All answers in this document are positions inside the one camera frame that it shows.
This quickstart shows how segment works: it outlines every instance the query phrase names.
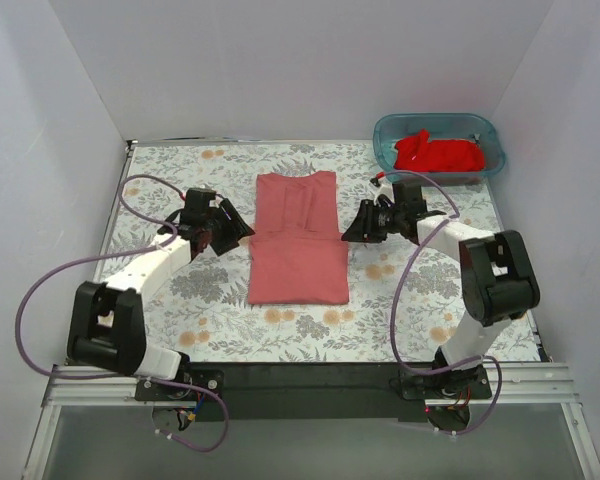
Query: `red cloth in bin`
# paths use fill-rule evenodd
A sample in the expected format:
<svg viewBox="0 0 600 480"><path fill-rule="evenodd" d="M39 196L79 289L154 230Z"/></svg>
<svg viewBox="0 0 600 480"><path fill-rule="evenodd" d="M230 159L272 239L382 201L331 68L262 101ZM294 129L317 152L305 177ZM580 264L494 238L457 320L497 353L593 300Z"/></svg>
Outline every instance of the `red cloth in bin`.
<svg viewBox="0 0 600 480"><path fill-rule="evenodd" d="M336 175L258 175L250 304L349 302L348 244L340 240Z"/></svg>
<svg viewBox="0 0 600 480"><path fill-rule="evenodd" d="M396 143L396 170L414 172L477 172L485 167L480 147L469 140L432 140L429 132Z"/></svg>

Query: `tabletop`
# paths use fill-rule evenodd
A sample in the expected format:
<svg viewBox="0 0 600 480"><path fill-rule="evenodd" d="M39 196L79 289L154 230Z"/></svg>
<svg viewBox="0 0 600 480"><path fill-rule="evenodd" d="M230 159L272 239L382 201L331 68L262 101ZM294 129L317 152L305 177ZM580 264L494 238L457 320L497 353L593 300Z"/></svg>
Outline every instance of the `tabletop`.
<svg viewBox="0 0 600 480"><path fill-rule="evenodd" d="M305 176L321 170L336 172L338 221L344 231L360 200L373 198L369 179L379 168L370 142L138 146L128 175L155 175L182 190L207 185L230 199L253 225L257 175ZM482 229L500 229L486 184L446 190L460 208L460 221ZM435 189L423 192L430 209L451 211ZM182 206L173 191L148 180L132 181L124 195L132 207L158 218ZM114 222L107 252L146 246L156 233L155 225L124 209L117 212ZM392 235L382 244L350 244L348 305L252 306L246 303L248 241L243 239L239 248L219 258L207 249L162 286L145 308L151 342L184 352L194 361L393 360L390 306L402 269L415 250L411 243ZM130 260L103 262L97 270L98 280L105 280ZM425 249L407 280L398 309L397 341L405 360L433 359L463 315L460 292L458 263ZM526 316L514 321L489 353L502 361L539 361Z"/></svg>

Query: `plastic bin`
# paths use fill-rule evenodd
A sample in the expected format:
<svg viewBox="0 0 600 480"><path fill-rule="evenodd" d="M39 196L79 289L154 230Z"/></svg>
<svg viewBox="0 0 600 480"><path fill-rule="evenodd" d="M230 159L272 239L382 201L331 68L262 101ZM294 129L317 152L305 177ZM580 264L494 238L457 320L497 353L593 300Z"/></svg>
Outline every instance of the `plastic bin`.
<svg viewBox="0 0 600 480"><path fill-rule="evenodd" d="M460 185L477 183L495 175L504 167L506 156L498 133L491 123L479 115L471 113L402 113L381 118L373 132L373 151L382 170L393 170L397 152L396 142L405 137L416 135L425 129L431 140L464 139L476 141L484 153L485 168L479 172L437 172L430 173L436 182L442 185ZM389 181L405 179L408 182L426 184L425 180L415 176L389 175Z"/></svg>

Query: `metal frame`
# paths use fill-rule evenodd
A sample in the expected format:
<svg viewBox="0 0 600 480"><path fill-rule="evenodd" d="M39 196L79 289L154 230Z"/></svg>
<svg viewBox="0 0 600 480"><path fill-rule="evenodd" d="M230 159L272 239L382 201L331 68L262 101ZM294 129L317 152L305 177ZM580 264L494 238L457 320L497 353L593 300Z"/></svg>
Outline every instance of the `metal frame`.
<svg viewBox="0 0 600 480"><path fill-rule="evenodd" d="M130 141L127 157L121 172L121 178L126 177L131 162L136 153L136 146L148 145L205 145L218 143L241 142L235 139L183 139L164 140L152 142ZM306 141L281 141L281 142L258 142L254 140L245 143L306 143ZM359 141L345 140L341 143L359 143ZM113 226L119 210L118 199L115 198L109 222L106 227L101 253L104 253L113 234ZM500 215L496 208L496 216L500 222ZM102 262L95 271L97 280L102 272ZM533 327L535 322L530 316L529 320ZM497 382L497 372L494 366L486 364L485 369L492 389ZM503 390L499 399L500 404L560 404L562 406L565 422L573 441L575 451L580 461L584 478L587 480L600 479L600 462L596 455L593 443L589 436L582 406L570 377L569 369L563 363L551 362L512 362L503 363ZM57 372L73 374L90 374L102 372L93 367L57 367ZM38 480L44 475L47 460L53 446L53 439L59 423L62 408L64 406L119 406L119 407L143 407L143 406L173 406L172 402L137 402L134 399L138 380L131 377L116 377L101 380L67 381L51 379L45 393L42 411L38 427L32 442L31 450L23 472L24 479ZM473 404L485 404L490 400L472 400ZM427 405L446 403L442 400L427 400ZM195 402L182 402L179 405L192 406Z"/></svg>

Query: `white wall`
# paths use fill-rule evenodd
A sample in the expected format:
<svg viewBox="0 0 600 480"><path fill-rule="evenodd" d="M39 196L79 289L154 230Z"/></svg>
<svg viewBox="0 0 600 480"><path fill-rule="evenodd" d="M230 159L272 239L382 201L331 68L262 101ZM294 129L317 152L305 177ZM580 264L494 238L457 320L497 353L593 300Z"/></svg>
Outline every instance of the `white wall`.
<svg viewBox="0 0 600 480"><path fill-rule="evenodd" d="M46 385L18 357L18 302L51 267L98 250L123 149L47 1L0 0L0 480L22 474ZM25 341L41 365L65 358L75 287L92 270L34 298Z"/></svg>
<svg viewBox="0 0 600 480"><path fill-rule="evenodd" d="M551 0L51 0L122 136L370 138L495 110Z"/></svg>
<svg viewBox="0 0 600 480"><path fill-rule="evenodd" d="M494 181L540 283L540 334L569 362L600 455L600 1L557 0L493 121L509 165Z"/></svg>

